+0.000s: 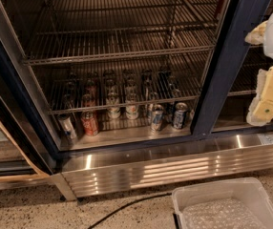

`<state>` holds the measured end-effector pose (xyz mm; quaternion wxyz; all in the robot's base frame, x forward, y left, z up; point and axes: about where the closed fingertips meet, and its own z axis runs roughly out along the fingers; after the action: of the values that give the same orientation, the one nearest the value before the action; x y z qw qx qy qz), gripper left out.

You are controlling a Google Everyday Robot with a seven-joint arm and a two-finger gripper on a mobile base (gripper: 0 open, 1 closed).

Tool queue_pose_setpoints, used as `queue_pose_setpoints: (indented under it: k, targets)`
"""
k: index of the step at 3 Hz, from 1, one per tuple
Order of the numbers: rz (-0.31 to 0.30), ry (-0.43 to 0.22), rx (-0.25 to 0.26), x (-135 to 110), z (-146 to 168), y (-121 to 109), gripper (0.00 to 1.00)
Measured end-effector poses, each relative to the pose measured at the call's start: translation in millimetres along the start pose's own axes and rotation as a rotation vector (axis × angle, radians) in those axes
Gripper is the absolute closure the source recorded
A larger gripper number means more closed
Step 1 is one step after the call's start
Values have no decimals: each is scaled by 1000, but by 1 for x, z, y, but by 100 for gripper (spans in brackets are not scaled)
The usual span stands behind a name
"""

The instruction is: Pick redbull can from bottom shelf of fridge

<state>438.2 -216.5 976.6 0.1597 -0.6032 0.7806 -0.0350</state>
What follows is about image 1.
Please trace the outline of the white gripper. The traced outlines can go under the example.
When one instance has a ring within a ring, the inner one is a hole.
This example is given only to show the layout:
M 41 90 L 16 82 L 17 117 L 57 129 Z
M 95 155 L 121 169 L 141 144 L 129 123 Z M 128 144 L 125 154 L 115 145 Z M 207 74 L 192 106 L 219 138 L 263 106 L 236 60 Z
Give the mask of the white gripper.
M 251 45 L 263 43 L 267 22 L 249 32 L 244 41 Z M 259 69 L 257 75 L 256 96 L 253 98 L 246 116 L 246 122 L 252 126 L 263 126 L 273 119 L 273 66 L 268 71 Z

